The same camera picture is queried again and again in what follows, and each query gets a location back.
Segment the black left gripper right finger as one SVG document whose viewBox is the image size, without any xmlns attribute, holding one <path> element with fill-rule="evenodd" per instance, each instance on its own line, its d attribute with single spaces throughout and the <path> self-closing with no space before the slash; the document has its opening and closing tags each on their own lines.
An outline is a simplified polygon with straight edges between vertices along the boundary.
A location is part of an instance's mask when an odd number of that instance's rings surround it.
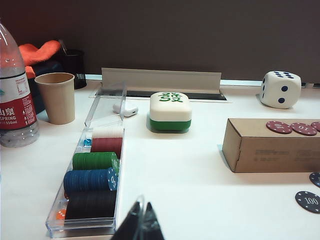
<svg viewBox="0 0 320 240">
<path fill-rule="evenodd" d="M 144 214 L 144 239 L 145 240 L 164 240 L 160 224 L 158 222 L 152 204 L 147 203 Z"/>
</svg>

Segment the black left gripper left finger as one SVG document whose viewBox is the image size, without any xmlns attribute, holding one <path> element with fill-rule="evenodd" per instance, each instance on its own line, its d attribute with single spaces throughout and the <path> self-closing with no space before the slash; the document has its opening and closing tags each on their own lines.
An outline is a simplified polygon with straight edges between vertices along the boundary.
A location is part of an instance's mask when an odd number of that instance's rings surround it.
<svg viewBox="0 0 320 240">
<path fill-rule="evenodd" d="M 140 232 L 140 224 L 145 206 L 145 198 L 139 195 L 130 210 L 128 211 L 125 219 L 113 235 L 114 240 L 138 240 Z"/>
</svg>

